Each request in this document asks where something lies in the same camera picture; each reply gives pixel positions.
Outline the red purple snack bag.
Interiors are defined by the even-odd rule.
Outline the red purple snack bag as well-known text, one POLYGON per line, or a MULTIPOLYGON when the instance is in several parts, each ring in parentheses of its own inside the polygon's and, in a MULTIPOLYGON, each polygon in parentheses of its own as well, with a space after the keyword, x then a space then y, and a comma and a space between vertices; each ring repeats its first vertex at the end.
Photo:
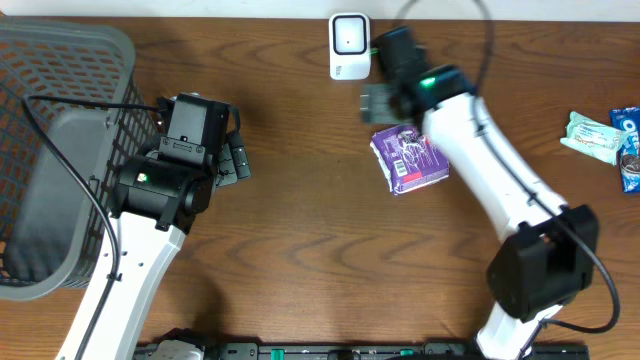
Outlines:
POLYGON ((394 195, 449 177, 449 161, 415 126, 397 125, 376 132, 370 141, 394 195))

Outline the light teal snack packet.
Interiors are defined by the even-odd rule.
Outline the light teal snack packet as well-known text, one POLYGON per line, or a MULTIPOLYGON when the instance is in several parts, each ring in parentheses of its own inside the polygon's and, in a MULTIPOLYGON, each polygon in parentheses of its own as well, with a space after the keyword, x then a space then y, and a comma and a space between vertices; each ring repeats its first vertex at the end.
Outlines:
POLYGON ((618 151, 628 139, 628 131, 596 122, 572 111, 566 126, 566 136, 560 143, 582 154, 615 166, 618 151))

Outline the blue snack wrapper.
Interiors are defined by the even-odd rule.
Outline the blue snack wrapper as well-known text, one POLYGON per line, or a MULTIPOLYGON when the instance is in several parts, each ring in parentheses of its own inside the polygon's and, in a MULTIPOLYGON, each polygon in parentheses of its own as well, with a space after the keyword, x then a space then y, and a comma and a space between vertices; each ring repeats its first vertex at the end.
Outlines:
POLYGON ((619 168, 623 192, 639 192, 639 107, 613 109, 609 112, 614 128, 629 134, 620 148, 619 168))

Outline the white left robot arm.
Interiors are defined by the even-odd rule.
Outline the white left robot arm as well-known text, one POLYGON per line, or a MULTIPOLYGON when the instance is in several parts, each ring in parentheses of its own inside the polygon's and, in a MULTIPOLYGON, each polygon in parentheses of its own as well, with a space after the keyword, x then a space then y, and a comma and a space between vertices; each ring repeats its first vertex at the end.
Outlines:
POLYGON ((180 94, 161 98, 168 129, 114 175, 92 278, 60 359, 130 359, 158 286, 219 186, 250 175, 238 109, 180 94))

